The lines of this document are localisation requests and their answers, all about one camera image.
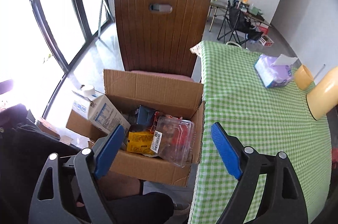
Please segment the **dark blue small box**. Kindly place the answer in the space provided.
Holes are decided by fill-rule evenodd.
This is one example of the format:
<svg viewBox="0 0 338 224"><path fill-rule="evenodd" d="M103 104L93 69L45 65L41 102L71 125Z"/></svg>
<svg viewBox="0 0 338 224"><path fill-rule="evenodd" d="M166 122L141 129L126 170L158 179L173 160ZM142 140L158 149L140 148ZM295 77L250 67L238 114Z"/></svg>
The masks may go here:
<svg viewBox="0 0 338 224"><path fill-rule="evenodd" d="M154 110L153 108L140 105L138 108L135 109L135 124L147 127L151 126L154 122L155 112L156 110Z"/></svg>

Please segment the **purple tissue pack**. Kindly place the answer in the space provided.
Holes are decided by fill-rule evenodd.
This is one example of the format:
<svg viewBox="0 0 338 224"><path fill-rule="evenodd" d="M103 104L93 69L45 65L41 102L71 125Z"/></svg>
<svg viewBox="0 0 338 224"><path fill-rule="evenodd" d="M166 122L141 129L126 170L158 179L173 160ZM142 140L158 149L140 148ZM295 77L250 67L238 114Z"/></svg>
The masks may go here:
<svg viewBox="0 0 338 224"><path fill-rule="evenodd" d="M262 54L254 68L265 88L284 87L293 79L292 65L297 60L297 57L288 57L284 54L278 57Z"/></svg>

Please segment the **cardboard trash box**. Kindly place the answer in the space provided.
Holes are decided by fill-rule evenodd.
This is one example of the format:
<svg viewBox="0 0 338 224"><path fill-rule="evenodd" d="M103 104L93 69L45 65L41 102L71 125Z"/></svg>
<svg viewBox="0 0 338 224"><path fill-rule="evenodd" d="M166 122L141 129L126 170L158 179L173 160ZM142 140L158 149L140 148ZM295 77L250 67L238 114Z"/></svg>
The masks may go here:
<svg viewBox="0 0 338 224"><path fill-rule="evenodd" d="M74 92L67 129L95 144L122 128L113 172L186 186L191 166L200 159L203 85L182 77L106 69L104 87L104 93Z"/></svg>

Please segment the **white milk carton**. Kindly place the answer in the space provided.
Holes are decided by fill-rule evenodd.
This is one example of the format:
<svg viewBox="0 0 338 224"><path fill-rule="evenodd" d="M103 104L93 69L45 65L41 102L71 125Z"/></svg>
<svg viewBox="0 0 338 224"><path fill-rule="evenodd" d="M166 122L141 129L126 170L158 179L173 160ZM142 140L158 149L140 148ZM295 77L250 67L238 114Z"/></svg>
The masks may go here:
<svg viewBox="0 0 338 224"><path fill-rule="evenodd" d="M91 86L83 86L72 92L74 94L72 109L96 128L109 134L121 125L124 133L129 131L130 123L104 93L96 91Z"/></svg>

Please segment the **folding table with items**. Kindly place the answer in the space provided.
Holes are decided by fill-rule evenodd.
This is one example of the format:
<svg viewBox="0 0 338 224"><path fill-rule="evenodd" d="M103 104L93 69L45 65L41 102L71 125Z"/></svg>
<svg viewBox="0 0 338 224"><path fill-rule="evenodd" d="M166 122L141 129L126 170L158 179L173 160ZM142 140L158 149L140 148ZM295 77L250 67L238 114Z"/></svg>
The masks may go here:
<svg viewBox="0 0 338 224"><path fill-rule="evenodd" d="M211 0L208 17L211 18L209 31L212 30L216 17L229 17L229 9L234 7L239 9L244 16L264 34L268 33L271 24L263 17L261 9L257 8L253 3L249 4L249 0Z"/></svg>

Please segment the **yellow thermos jug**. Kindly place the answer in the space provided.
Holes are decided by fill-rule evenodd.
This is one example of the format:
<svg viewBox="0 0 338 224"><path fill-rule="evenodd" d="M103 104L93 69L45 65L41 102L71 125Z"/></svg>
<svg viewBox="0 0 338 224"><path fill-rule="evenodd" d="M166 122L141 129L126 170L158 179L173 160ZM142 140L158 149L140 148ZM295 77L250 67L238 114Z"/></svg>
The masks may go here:
<svg viewBox="0 0 338 224"><path fill-rule="evenodd" d="M337 106L337 79L335 67L307 94L307 104L313 119L319 120Z"/></svg>

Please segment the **yellow noodle snack bag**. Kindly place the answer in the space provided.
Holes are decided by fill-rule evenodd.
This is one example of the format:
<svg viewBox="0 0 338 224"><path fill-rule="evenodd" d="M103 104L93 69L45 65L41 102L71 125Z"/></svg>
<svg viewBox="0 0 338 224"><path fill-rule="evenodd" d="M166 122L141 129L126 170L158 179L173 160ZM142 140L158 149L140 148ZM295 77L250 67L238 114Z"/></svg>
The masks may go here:
<svg viewBox="0 0 338 224"><path fill-rule="evenodd" d="M129 132L127 138L127 152L153 156L151 150L154 134L150 131Z"/></svg>

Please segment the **clear plastic clamshell container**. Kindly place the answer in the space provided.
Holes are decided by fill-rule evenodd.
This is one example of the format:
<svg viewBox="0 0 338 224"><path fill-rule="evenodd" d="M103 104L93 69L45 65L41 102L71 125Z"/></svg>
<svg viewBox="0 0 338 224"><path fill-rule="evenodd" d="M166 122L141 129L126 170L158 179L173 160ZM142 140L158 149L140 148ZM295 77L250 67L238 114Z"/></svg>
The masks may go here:
<svg viewBox="0 0 338 224"><path fill-rule="evenodd" d="M190 160L194 134L192 121L160 116L156 121L151 151L165 161L184 167Z"/></svg>

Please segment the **green white checked tablecloth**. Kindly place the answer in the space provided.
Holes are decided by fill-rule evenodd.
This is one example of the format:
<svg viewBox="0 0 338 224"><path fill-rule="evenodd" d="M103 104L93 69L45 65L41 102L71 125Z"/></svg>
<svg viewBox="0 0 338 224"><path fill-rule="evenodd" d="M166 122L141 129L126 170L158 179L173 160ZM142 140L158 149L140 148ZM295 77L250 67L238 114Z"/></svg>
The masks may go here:
<svg viewBox="0 0 338 224"><path fill-rule="evenodd" d="M244 146L261 154L285 152L300 181L313 221L323 209L331 180L331 135L326 117L313 119L306 92L290 82L265 88L254 64L258 52L212 41L192 48L201 59L204 108L202 152L190 223L216 223L237 180L231 176L211 139L220 123Z"/></svg>

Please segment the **brown wooden chair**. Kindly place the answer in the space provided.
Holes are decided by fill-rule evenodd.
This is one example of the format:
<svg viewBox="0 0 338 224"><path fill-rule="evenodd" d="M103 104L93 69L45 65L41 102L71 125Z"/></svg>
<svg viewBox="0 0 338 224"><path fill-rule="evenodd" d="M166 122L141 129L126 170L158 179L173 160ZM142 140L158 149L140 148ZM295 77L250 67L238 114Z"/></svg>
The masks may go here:
<svg viewBox="0 0 338 224"><path fill-rule="evenodd" d="M126 71L191 77L211 0L114 0Z"/></svg>

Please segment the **yellow cup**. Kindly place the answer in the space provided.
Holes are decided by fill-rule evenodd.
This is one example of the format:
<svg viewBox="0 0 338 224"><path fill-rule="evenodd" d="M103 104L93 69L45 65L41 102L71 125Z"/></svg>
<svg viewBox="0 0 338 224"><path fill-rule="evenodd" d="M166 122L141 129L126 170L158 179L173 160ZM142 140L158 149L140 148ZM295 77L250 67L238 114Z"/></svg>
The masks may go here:
<svg viewBox="0 0 338 224"><path fill-rule="evenodd" d="M293 75L294 82L297 87L301 90L307 89L313 82L313 76L310 70L305 66L301 65Z"/></svg>

